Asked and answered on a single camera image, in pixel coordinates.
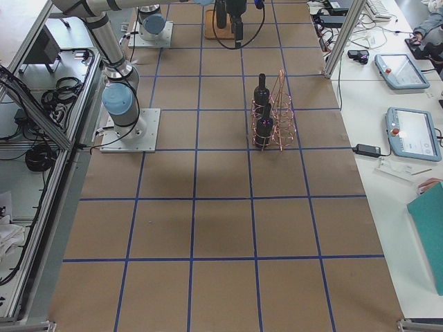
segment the wine bottle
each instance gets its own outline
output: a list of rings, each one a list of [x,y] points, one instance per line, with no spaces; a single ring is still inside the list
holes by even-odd
[[[255,126],[255,146],[263,149],[269,144],[269,136],[271,136],[274,122],[271,118],[271,104],[268,102],[263,108],[263,115],[257,120]]]
[[[266,75],[261,73],[258,75],[258,86],[254,90],[255,112],[263,113],[264,105],[269,101],[269,90],[266,88]]]

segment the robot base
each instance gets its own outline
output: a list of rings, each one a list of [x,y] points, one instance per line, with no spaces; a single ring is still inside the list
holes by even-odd
[[[157,134],[159,132],[160,109],[140,109],[140,118],[146,123],[143,133],[136,137],[123,138],[110,145],[100,148],[101,152],[155,152]],[[111,117],[107,126],[113,126]],[[102,144],[107,144],[118,139],[115,131],[107,131],[103,136]]]
[[[172,27],[173,23],[171,21],[167,21],[165,28],[161,32],[159,36],[154,36],[151,40],[144,40],[140,37],[139,34],[137,35],[131,35],[131,38],[129,39],[129,48],[134,47],[134,40],[135,40],[135,48],[169,48],[171,47],[171,38],[172,38]],[[137,25],[137,32],[140,32],[139,24]]]

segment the teal folder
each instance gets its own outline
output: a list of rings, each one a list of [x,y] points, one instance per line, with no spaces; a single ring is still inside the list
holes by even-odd
[[[443,183],[434,185],[408,204],[423,249],[434,275],[438,295],[443,295]]]

